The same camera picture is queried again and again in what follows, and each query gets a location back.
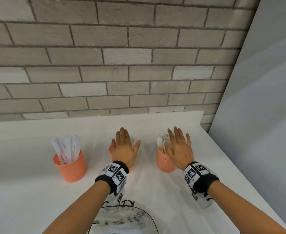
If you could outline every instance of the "white countertop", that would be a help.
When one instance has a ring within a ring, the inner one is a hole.
[[[197,206],[182,171],[168,174],[157,168],[157,134],[166,133],[168,127],[173,129],[175,125],[190,134],[197,161],[286,228],[201,128],[202,115],[199,111],[0,123],[0,233],[42,233],[94,183],[97,174],[110,162],[111,139],[123,126],[142,140],[123,200],[133,200],[144,207],[159,233],[239,234],[216,203],[205,210]],[[55,152],[50,139],[73,134],[80,135],[88,170],[80,181],[67,183],[53,164]]]

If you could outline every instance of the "tile wall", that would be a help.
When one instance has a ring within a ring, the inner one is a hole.
[[[0,0],[0,121],[204,110],[260,0]]]

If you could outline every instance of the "white wall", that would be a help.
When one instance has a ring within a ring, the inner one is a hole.
[[[209,135],[286,223],[286,0],[261,0]]]

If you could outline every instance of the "orange cup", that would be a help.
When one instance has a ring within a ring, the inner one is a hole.
[[[76,182],[86,174],[86,164],[83,158],[82,150],[80,150],[79,157],[74,162],[67,165],[60,165],[57,154],[54,155],[53,161],[67,182]]]
[[[110,153],[111,160],[113,160],[113,158],[111,157],[111,153],[112,153],[111,146],[109,147],[109,153]],[[129,168],[129,173],[132,171],[132,169],[133,169],[133,166]]]
[[[164,173],[173,172],[176,166],[167,154],[162,153],[159,147],[157,147],[157,149],[157,167]]]

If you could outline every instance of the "wristband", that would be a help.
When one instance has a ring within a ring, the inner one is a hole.
[[[211,183],[219,178],[207,167],[199,162],[190,163],[185,172],[185,181],[193,192],[207,193]]]
[[[104,169],[98,174],[95,182],[105,181],[110,186],[110,194],[115,196],[122,190],[126,181],[129,169],[121,161],[114,161],[105,165]]]

